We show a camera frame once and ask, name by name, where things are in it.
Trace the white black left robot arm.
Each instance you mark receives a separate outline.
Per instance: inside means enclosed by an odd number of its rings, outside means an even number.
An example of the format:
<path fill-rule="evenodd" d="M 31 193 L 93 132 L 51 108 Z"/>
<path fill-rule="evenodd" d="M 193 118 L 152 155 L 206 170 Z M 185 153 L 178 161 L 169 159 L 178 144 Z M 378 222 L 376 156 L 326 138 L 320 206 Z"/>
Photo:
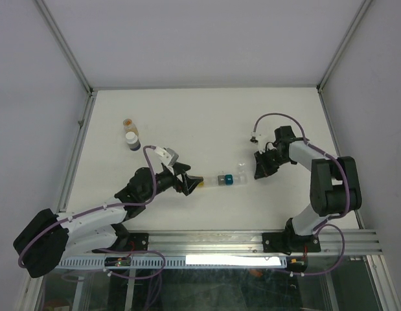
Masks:
<path fill-rule="evenodd" d="M 80 213 L 36 214 L 13 242 L 18 264 L 32 278 L 51 272 L 60 261 L 87 251 L 125 251 L 130 241 L 123 222 L 139 216 L 158 195 L 174 189 L 185 196 L 203 182 L 191 176 L 189 165 L 176 163 L 154 174 L 152 168 L 135 171 L 126 186 L 99 207 Z"/>

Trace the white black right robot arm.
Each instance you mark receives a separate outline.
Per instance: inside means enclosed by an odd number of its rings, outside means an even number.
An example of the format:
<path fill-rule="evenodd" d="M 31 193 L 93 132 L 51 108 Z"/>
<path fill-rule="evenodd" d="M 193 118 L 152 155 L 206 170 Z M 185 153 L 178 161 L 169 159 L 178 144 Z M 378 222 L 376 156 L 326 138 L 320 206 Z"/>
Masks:
<path fill-rule="evenodd" d="M 310 172 L 310 203 L 297 216 L 287 220 L 284 230 L 263 233 L 266 253 L 319 253 L 319 231 L 333 219 L 346 216 L 361 207 L 361 189 L 353 157 L 334 157 L 296 137 L 291 126 L 275 130 L 275 141 L 257 134 L 251 142 L 255 152 L 255 179 L 268 178 L 287 163 L 300 164 Z"/>

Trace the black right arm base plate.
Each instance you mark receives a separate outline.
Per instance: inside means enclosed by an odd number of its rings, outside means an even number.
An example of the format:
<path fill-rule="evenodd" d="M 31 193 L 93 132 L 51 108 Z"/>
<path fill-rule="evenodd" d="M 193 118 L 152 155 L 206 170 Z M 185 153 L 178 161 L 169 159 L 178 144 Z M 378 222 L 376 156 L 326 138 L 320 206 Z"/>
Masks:
<path fill-rule="evenodd" d="M 321 246 L 314 235 L 299 236 L 287 232 L 262 233 L 263 252 L 265 253 L 319 253 Z"/>

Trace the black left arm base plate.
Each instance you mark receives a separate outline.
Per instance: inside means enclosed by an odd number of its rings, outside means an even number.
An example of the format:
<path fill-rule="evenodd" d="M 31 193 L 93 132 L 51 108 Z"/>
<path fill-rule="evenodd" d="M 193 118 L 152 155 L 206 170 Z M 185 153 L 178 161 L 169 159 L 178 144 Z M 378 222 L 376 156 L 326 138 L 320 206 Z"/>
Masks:
<path fill-rule="evenodd" d="M 118 237 L 114 244 L 108 248 L 94 249 L 92 253 L 131 253 L 132 251 L 146 251 L 149 245 L 148 233 L 127 233 Z"/>

